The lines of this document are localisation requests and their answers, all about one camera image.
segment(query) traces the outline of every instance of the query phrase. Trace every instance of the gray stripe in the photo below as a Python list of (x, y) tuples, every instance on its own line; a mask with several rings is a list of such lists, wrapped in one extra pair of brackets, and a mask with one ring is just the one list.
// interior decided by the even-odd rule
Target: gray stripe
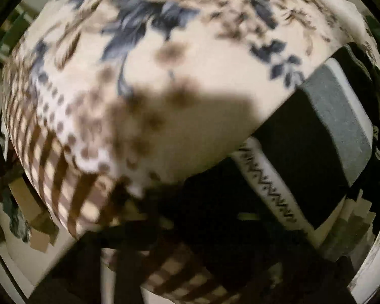
[(372, 154), (373, 128), (369, 117), (333, 58), (319, 67), (300, 88), (327, 127), (351, 186)]

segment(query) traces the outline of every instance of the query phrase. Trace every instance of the floral fleece blanket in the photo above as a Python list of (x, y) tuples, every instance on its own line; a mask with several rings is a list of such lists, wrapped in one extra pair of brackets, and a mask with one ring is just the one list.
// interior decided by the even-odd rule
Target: floral fleece blanket
[[(4, 69), (9, 137), (49, 210), (78, 237), (124, 219), (121, 195), (141, 198), (236, 152), (348, 42), (380, 69), (353, 9), (345, 0), (51, 0)], [(342, 206), (311, 237), (315, 247)]]

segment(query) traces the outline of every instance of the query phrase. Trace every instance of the checkered fabric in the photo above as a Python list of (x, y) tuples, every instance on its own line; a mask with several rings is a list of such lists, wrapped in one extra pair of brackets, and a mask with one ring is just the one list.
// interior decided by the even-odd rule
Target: checkered fabric
[(228, 292), (201, 264), (184, 243), (161, 239), (143, 253), (147, 281), (145, 289), (175, 303), (231, 304), (238, 293)]
[[(33, 106), (25, 104), (21, 84), (7, 88), (9, 72), (4, 72), (3, 116), (9, 138), (31, 184), (48, 209), (71, 235), (91, 225), (110, 221), (107, 205), (115, 181), (105, 175), (88, 174), (68, 163), (55, 134), (37, 122)], [(106, 218), (105, 212), (111, 212)]]

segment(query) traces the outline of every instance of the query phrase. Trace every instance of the blue flower pattern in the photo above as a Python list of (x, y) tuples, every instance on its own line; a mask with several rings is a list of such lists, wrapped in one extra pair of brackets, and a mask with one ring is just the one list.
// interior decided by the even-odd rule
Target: blue flower pattern
[(260, 17), (270, 29), (277, 27), (277, 22), (273, 18), (270, 0), (249, 0), (255, 9), (256, 15)]
[[(272, 40), (270, 45), (262, 45), (257, 48), (252, 44), (250, 52), (256, 58), (266, 64), (272, 64), (272, 56), (278, 55), (281, 58), (281, 53), (286, 48), (286, 42), (280, 40)], [(292, 54), (288, 58), (281, 58), (281, 62), (273, 64), (270, 70), (270, 80), (277, 79), (284, 76), (284, 86), (286, 88), (295, 87), (304, 82), (304, 75), (301, 71), (295, 69), (296, 66), (301, 65), (301, 59)]]
[[(78, 10), (85, 0), (69, 0), (68, 3), (74, 4), (74, 9)], [(111, 0), (112, 4), (119, 9), (116, 19), (108, 23), (101, 34), (112, 34), (112, 38), (103, 51), (101, 61), (119, 59), (122, 63), (117, 82), (118, 95), (130, 97), (132, 88), (124, 79), (124, 64), (128, 53), (145, 37), (146, 24), (151, 20), (151, 28), (161, 32), (166, 41), (170, 40), (171, 31), (174, 28), (185, 28), (187, 23), (192, 20), (199, 10), (184, 8), (174, 1), (154, 2), (149, 0)], [(274, 30), (278, 24), (274, 19), (274, 14), (270, 5), (270, 0), (249, 0), (255, 10), (256, 15), (261, 18), (267, 27)], [(281, 58), (281, 62), (272, 64), (272, 56), (281, 56), (286, 43), (280, 40), (272, 40), (270, 45), (257, 47), (255, 44), (250, 46), (250, 52), (257, 59), (270, 64), (270, 80), (284, 77), (286, 88), (300, 85), (304, 81), (304, 75), (296, 70), (301, 64), (298, 56), (290, 55), (288, 58)], [(33, 71), (39, 72), (43, 63), (43, 55), (39, 51), (46, 48), (43, 42), (37, 45), (37, 59), (34, 62)], [(38, 75), (41, 81), (45, 81), (45, 73)]]
[(116, 20), (107, 24), (102, 34), (112, 34), (101, 57), (102, 61), (120, 58), (122, 66), (118, 77), (118, 95), (130, 97), (132, 88), (124, 79), (124, 64), (128, 53), (144, 38), (146, 23), (151, 19), (151, 28), (161, 32), (165, 40), (170, 39), (174, 28), (185, 28), (199, 11), (183, 8), (176, 2), (152, 2), (148, 0), (111, 0), (120, 10)]
[[(250, 0), (251, 5), (255, 9), (256, 15), (259, 16), (270, 29), (277, 27), (277, 22), (273, 17), (273, 12), (270, 7), (270, 0)], [(250, 52), (256, 58), (266, 64), (272, 64), (272, 56), (281, 56), (281, 53), (286, 48), (286, 42), (274, 39), (269, 45), (256, 47), (251, 44)], [(296, 67), (301, 65), (301, 59), (292, 54), (288, 58), (281, 58), (281, 62), (272, 64), (270, 69), (270, 80), (284, 76), (284, 86), (291, 88), (300, 85), (304, 82), (304, 75), (301, 71), (296, 70)]]
[(48, 81), (48, 74), (43, 70), (44, 57), (47, 51), (48, 45), (42, 39), (38, 41), (33, 50), (35, 59), (30, 69), (27, 91), (34, 105), (37, 104), (37, 84), (46, 83)]

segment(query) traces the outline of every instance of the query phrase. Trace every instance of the white stripe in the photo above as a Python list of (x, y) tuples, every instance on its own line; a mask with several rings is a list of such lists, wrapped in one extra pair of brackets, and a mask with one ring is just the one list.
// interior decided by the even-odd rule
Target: white stripe
[(337, 79), (338, 83), (343, 89), (343, 92), (345, 94), (345, 97), (347, 98), (347, 101), (349, 102), (349, 105), (351, 106), (353, 112), (355, 113), (356, 118), (358, 122), (360, 123), (360, 126), (362, 127), (363, 132), (365, 133), (365, 136), (368, 139), (370, 146), (372, 146), (372, 143), (373, 143), (372, 122), (370, 121), (368, 115), (366, 114), (359, 98), (356, 96), (351, 85), (349, 84), (349, 81), (346, 78), (346, 75), (343, 72), (342, 67), (340, 66), (338, 61), (334, 58), (329, 58), (325, 62), (325, 65), (334, 74), (335, 78)]
[(374, 155), (380, 161), (380, 150), (376, 147), (376, 151), (374, 151)]
[[(231, 158), (278, 221), (288, 230), (305, 231), (308, 239), (314, 243), (314, 227), (305, 219), (289, 188), (263, 154), (258, 140), (249, 137), (239, 150), (231, 154)], [(264, 180), (272, 186), (259, 182)]]

